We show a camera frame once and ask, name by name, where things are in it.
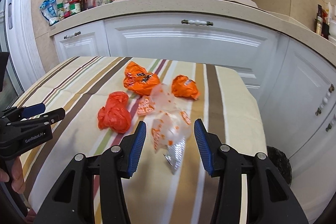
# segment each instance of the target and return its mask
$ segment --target foil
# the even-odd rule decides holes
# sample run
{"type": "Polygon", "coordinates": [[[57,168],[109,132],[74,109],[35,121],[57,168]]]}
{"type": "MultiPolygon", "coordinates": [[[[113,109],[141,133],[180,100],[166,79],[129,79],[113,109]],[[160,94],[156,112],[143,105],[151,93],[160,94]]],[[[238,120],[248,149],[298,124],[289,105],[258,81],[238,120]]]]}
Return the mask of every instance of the foil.
{"type": "Polygon", "coordinates": [[[168,163],[171,165],[171,171],[173,174],[176,173],[177,169],[181,165],[184,148],[185,139],[183,138],[179,143],[168,145],[167,152],[164,154],[168,163]]]}

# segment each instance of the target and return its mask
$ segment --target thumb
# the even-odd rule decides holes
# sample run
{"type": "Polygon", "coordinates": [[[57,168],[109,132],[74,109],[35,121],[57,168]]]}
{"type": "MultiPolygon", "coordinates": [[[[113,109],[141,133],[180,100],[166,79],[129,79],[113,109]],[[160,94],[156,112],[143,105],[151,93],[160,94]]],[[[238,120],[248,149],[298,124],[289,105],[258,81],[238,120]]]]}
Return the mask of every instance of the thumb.
{"type": "Polygon", "coordinates": [[[0,182],[8,182],[9,175],[2,169],[0,169],[0,182]]]}

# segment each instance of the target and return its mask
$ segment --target metal screw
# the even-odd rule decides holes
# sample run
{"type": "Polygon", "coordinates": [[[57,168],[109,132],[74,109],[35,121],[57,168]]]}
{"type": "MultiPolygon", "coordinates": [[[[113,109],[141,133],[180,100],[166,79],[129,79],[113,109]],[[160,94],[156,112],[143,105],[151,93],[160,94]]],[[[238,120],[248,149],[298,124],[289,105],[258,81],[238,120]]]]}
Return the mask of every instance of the metal screw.
{"type": "Polygon", "coordinates": [[[76,161],[81,161],[83,158],[84,158],[83,154],[77,154],[77,155],[75,156],[75,160],[76,160],[76,161]]]}
{"type": "Polygon", "coordinates": [[[266,155],[265,155],[263,152],[259,152],[259,153],[257,154],[257,156],[258,156],[258,158],[260,158],[261,160],[266,159],[266,155]]]}
{"type": "Polygon", "coordinates": [[[220,146],[220,149],[223,151],[223,152],[228,152],[230,150],[230,147],[226,144],[223,144],[220,146]]]}
{"type": "Polygon", "coordinates": [[[111,151],[114,152],[114,153],[119,152],[120,149],[121,149],[121,148],[120,148],[119,145],[115,145],[115,146],[112,146],[112,147],[111,147],[111,151]]]}

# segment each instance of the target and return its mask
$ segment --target table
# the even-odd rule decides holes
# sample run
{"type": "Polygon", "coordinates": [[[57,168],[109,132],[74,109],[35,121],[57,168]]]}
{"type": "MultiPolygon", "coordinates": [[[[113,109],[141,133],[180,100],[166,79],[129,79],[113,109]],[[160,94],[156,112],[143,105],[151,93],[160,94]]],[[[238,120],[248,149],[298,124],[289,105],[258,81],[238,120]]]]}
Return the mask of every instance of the table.
{"type": "MultiPolygon", "coordinates": [[[[98,129],[97,113],[109,93],[126,91],[124,70],[131,60],[157,73],[161,82],[168,85],[179,74],[195,80],[201,93],[199,99],[177,98],[192,123],[201,118],[208,132],[217,134],[222,143],[240,153],[267,153],[256,100],[234,70],[147,58],[73,57],[42,77],[15,104],[29,106],[43,102],[46,111],[59,107],[66,111],[65,119],[52,126],[53,139],[21,156],[25,196],[36,212],[74,155],[98,155],[120,143],[124,135],[98,129]]],[[[218,179],[204,171],[194,135],[187,140],[182,165],[173,175],[164,150],[154,152],[150,135],[153,117],[139,117],[136,114],[139,97],[127,93],[132,126],[125,135],[132,134],[139,121],[147,124],[137,172],[122,181],[132,224],[210,223],[218,179]]],[[[241,223],[246,223],[246,177],[242,180],[241,223]]],[[[94,179],[94,193],[95,220],[100,224],[98,177],[94,179]]]]}

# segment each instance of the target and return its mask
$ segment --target kitchen counter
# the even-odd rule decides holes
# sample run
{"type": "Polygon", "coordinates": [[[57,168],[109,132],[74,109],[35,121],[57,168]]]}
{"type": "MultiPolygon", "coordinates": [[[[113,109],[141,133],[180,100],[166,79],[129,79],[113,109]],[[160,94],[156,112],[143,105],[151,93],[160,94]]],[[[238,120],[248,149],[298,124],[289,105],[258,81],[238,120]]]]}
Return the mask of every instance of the kitchen counter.
{"type": "MultiPolygon", "coordinates": [[[[73,57],[51,70],[15,103],[29,106],[43,101],[47,112],[59,107],[66,111],[65,119],[52,125],[53,139],[20,157],[26,179],[24,194],[37,212],[77,153],[99,155],[118,145],[124,135],[134,132],[139,121],[144,121],[147,135],[137,172],[130,180],[122,180],[132,223],[168,223],[170,219],[170,223],[183,224],[198,216],[199,223],[210,223],[219,178],[211,178],[203,169],[193,130],[175,175],[163,156],[164,150],[154,152],[151,128],[157,115],[138,116],[139,98],[123,86],[125,67],[130,61],[155,72],[167,85],[179,74],[194,79],[200,92],[198,100],[175,99],[191,123],[201,118],[209,132],[240,153],[267,153],[256,100],[234,70],[165,59],[73,57]],[[99,130],[97,126],[98,110],[105,105],[109,93],[118,90],[130,96],[127,108],[132,125],[124,135],[110,129],[99,130]]],[[[241,223],[246,223],[245,175],[242,180],[241,223]]],[[[94,196],[95,223],[101,223],[98,177],[94,179],[94,196]]]]}
{"type": "Polygon", "coordinates": [[[105,18],[157,12],[192,12],[229,17],[282,32],[319,53],[336,67],[336,44],[283,16],[225,0],[123,0],[96,7],[50,27],[49,36],[105,18]]]}

